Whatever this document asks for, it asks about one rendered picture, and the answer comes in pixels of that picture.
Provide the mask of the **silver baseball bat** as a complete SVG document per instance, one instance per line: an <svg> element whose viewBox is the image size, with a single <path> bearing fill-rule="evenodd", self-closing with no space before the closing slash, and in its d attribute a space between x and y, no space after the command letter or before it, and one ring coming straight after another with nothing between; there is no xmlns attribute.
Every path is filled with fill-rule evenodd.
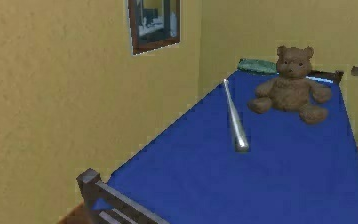
<svg viewBox="0 0 358 224"><path fill-rule="evenodd" d="M228 110L229 110L229 119L230 119L230 127L233 139L233 145L236 152L248 152L249 151L249 143L246 138L245 131L243 129L239 114L233 102L229 81L227 79L223 80L223 86L226 93Z"/></svg>

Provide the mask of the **green pillow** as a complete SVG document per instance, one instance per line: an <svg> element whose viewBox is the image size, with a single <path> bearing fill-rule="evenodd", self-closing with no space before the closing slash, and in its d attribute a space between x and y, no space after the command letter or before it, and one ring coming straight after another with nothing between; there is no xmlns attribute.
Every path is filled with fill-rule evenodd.
<svg viewBox="0 0 358 224"><path fill-rule="evenodd" d="M270 61L259 59L242 58L237 65L241 71L259 73L259 74L276 74L276 64Z"/></svg>

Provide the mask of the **brown teddy bear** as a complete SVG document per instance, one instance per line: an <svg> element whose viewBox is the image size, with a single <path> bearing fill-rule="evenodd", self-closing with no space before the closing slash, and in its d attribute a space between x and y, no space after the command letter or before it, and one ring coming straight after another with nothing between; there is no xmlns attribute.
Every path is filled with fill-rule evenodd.
<svg viewBox="0 0 358 224"><path fill-rule="evenodd" d="M328 110L321 107L332 97L331 89L307 78L312 71L314 48L279 46L276 70L278 76L255 89L255 98L247 106L258 114L271 108L282 112L295 112L306 124L318 124L328 117Z"/></svg>

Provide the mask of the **brown framed wall picture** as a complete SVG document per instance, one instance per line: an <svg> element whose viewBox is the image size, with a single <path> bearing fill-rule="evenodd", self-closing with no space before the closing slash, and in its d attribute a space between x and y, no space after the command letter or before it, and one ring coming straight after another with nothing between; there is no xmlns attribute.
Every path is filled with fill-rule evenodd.
<svg viewBox="0 0 358 224"><path fill-rule="evenodd" d="M127 0L133 55L181 41L181 0Z"/></svg>

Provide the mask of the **blue bed with wooden frame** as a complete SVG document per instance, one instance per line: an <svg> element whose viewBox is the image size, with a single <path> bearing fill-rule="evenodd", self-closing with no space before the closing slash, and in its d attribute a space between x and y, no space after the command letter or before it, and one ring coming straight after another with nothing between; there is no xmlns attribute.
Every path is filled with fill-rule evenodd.
<svg viewBox="0 0 358 224"><path fill-rule="evenodd" d="M223 84L102 181L77 178L95 224L358 224L358 152L342 93L328 118L258 115L246 104L264 77L237 71L229 88L248 152L236 152Z"/></svg>

